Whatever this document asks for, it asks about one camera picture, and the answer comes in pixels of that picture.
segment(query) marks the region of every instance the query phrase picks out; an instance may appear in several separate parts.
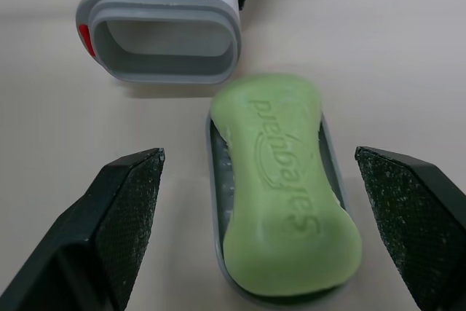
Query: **textured black rubber pad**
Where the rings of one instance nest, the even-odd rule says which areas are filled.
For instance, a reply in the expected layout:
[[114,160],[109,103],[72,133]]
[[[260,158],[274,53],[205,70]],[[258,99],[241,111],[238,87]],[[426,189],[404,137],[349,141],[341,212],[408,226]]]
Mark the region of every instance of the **textured black rubber pad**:
[[165,154],[105,166],[0,297],[1,311],[122,311],[151,233]]
[[355,158],[382,240],[419,308],[466,310],[465,195],[430,163],[362,147]]

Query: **white plastic container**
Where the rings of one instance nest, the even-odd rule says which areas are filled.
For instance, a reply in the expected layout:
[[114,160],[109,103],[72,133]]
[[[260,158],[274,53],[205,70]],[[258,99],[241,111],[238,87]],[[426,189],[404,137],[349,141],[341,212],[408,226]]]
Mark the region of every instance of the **white plastic container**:
[[218,83],[240,56],[238,0],[82,0],[76,27],[91,56],[130,82]]

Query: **soap dish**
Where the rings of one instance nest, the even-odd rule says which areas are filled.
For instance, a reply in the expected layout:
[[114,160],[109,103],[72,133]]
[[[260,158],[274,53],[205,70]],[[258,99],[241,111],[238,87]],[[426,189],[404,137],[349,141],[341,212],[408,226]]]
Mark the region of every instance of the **soap dish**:
[[[271,308],[296,308],[306,307],[317,301],[321,302],[327,297],[334,294],[340,287],[335,287],[326,291],[305,294],[302,296],[289,297],[270,297],[259,296],[252,294],[241,288],[229,275],[226,270],[224,261],[223,244],[226,228],[233,211],[234,197],[234,177],[232,161],[228,155],[228,149],[225,140],[220,136],[212,119],[208,118],[207,123],[207,140],[210,163],[210,187],[212,195],[212,212],[213,212],[213,228],[214,239],[216,245],[216,255],[218,265],[225,279],[230,286],[239,293],[243,298],[250,300],[262,307]],[[343,183],[341,181],[339,166],[333,151],[330,134],[328,132],[325,119],[322,118],[322,123],[319,132],[320,156],[322,157],[323,166],[327,174],[328,182],[330,183],[333,192],[345,208],[345,193]]]

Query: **tabletop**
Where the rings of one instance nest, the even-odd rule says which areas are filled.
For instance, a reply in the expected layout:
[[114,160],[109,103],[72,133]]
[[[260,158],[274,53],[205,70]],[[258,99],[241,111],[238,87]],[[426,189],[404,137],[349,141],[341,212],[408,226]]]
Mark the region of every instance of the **tabletop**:
[[[164,147],[152,235],[127,310],[258,310],[213,243],[205,122],[219,86],[140,86],[83,48],[79,0],[0,0],[0,292],[108,162]],[[363,264],[310,310],[418,310],[380,239],[356,146],[436,164],[466,190],[466,0],[247,0],[235,75],[305,76],[363,237]]]

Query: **green soap bar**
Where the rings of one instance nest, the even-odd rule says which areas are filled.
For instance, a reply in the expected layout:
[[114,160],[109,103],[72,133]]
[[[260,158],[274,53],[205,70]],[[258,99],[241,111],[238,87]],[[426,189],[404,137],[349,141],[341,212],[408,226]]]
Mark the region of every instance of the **green soap bar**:
[[234,172],[225,265],[246,291],[295,296],[345,283],[362,243],[320,158],[316,87],[295,76],[240,79],[212,100]]

